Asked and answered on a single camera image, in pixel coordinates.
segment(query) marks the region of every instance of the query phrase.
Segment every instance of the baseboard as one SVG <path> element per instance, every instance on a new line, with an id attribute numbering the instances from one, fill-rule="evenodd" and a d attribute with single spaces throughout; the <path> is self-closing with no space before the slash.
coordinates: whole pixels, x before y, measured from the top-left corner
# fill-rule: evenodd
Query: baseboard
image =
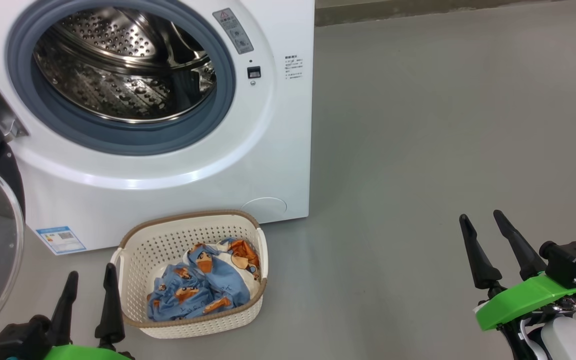
<path id="1" fill-rule="evenodd" d="M 460 10 L 502 7 L 526 0 L 386 0 L 343 6 L 320 7 L 315 10 L 315 26 L 359 23 L 361 21 L 400 18 L 423 14 L 440 14 Z"/>

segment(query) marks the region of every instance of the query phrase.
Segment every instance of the cartoon print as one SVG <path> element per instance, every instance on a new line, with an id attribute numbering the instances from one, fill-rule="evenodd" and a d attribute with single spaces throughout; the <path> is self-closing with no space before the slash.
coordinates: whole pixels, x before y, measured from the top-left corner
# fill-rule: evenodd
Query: cartoon print
<path id="1" fill-rule="evenodd" d="M 190 273 L 188 272 L 188 268 L 186 267 L 174 269 L 173 271 L 176 272 L 177 275 L 181 276 L 181 278 L 183 279 L 190 280 L 192 278 L 192 276 L 190 276 Z"/>
<path id="2" fill-rule="evenodd" d="M 151 297 L 153 297 L 153 294 L 150 293 L 150 294 L 148 294 L 148 296 L 146 296 L 146 300 L 147 300 L 147 301 L 151 301 Z M 155 308 L 159 309 L 159 307 L 160 307 L 160 301 L 159 301 L 158 299 L 157 299 L 157 300 L 154 300 L 154 301 L 152 302 L 152 305 L 153 305 Z"/>
<path id="3" fill-rule="evenodd" d="M 177 300 L 179 300 L 179 304 L 181 304 L 198 292 L 199 289 L 196 287 L 181 287 L 174 293 L 174 297 L 176 297 Z"/>
<path id="4" fill-rule="evenodd" d="M 259 257 L 244 239 L 236 239 L 228 245 L 228 251 L 232 254 L 230 260 L 240 268 L 246 269 L 254 275 L 254 280 L 259 280 Z"/>
<path id="5" fill-rule="evenodd" d="M 213 256 L 206 251 L 201 251 L 201 253 L 199 253 L 195 263 L 197 264 L 199 270 L 201 270 L 201 272 L 204 274 L 208 274 L 213 271 Z"/>
<path id="6" fill-rule="evenodd" d="M 197 249 L 203 248 L 203 246 L 205 246 L 205 243 L 196 243 L 196 244 L 194 244 L 194 246 L 192 247 L 192 249 L 190 249 L 190 251 L 188 251 L 188 254 L 194 253 L 195 251 L 197 251 Z"/>
<path id="7" fill-rule="evenodd" d="M 206 306 L 205 309 L 203 309 L 203 313 L 208 314 L 210 312 L 214 312 L 215 310 L 217 310 L 219 308 L 227 308 L 231 304 L 232 304 L 231 299 L 224 296 L 224 297 L 220 298 L 219 300 L 215 300 L 215 301 L 209 303 L 208 306 Z"/>

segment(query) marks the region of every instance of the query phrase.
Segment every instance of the white washing machine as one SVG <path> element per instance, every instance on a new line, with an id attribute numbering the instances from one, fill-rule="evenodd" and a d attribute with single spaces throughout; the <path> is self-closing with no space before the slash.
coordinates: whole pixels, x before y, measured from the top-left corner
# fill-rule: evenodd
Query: white washing machine
<path id="1" fill-rule="evenodd" d="M 60 255 L 185 212 L 306 217 L 313 32 L 314 0 L 0 0 L 27 226 Z"/>

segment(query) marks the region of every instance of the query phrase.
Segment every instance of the green plastic mount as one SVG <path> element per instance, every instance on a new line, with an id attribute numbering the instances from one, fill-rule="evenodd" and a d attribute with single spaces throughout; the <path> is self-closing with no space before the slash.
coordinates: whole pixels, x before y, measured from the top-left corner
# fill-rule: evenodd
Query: green plastic mount
<path id="1" fill-rule="evenodd" d="M 576 289 L 566 289 L 546 275 L 531 277 L 491 298 L 478 310 L 477 322 L 481 330 L 493 330 L 500 324 L 575 293 Z"/>
<path id="2" fill-rule="evenodd" d="M 107 348 L 64 345 L 52 348 L 44 360 L 128 360 L 128 358 Z"/>

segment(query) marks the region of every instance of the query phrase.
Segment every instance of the brown basket rim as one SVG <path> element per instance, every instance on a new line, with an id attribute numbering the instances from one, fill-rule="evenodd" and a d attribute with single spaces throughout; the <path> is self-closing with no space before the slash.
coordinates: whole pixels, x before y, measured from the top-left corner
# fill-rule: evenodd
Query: brown basket rim
<path id="1" fill-rule="evenodd" d="M 189 212 L 187 214 L 167 216 L 164 218 L 153 219 L 151 221 L 146 221 L 144 223 L 140 223 L 139 225 L 131 228 L 131 230 L 128 231 L 128 233 L 126 233 L 126 235 L 121 240 L 121 243 L 119 244 L 119 248 L 122 248 L 122 249 L 125 248 L 126 244 L 128 244 L 128 240 L 130 240 L 130 238 L 132 238 L 133 235 L 135 235 L 139 230 L 142 230 L 144 228 L 148 228 L 149 226 L 159 225 L 159 224 L 163 224 L 163 223 L 169 223 L 171 221 L 178 221 L 178 220 L 183 220 L 183 219 L 192 219 L 192 218 L 199 218 L 199 217 L 211 217 L 211 216 L 217 216 L 217 215 L 237 215 L 240 217 L 244 217 L 248 221 L 250 221 L 250 223 L 252 223 L 254 225 L 254 228 L 256 228 L 256 229 L 260 228 L 258 221 L 251 214 L 249 214 L 245 211 L 242 211 L 242 210 L 210 210 L 210 211 Z M 221 319 L 224 317 L 228 317 L 230 315 L 235 315 L 235 314 L 238 314 L 241 312 L 245 312 L 246 310 L 250 309 L 264 295 L 264 291 L 266 290 L 267 282 L 268 282 L 267 278 L 262 278 L 261 286 L 259 287 L 259 291 L 245 305 L 235 307 L 234 309 L 226 310 L 224 312 L 219 312 L 217 314 L 210 314 L 210 315 L 195 317 L 194 319 L 179 319 L 179 320 L 174 320 L 174 321 L 158 321 L 158 322 L 135 321 L 135 320 L 131 319 L 130 317 L 128 317 L 128 315 L 126 315 L 123 307 L 121 308 L 121 314 L 123 315 L 123 322 L 124 323 L 126 323 L 130 326 L 133 326 L 135 328 L 140 328 L 140 329 L 169 328 L 171 326 L 184 326 L 184 325 L 197 324 L 197 323 L 206 322 L 206 321 L 214 321 L 215 319 Z"/>

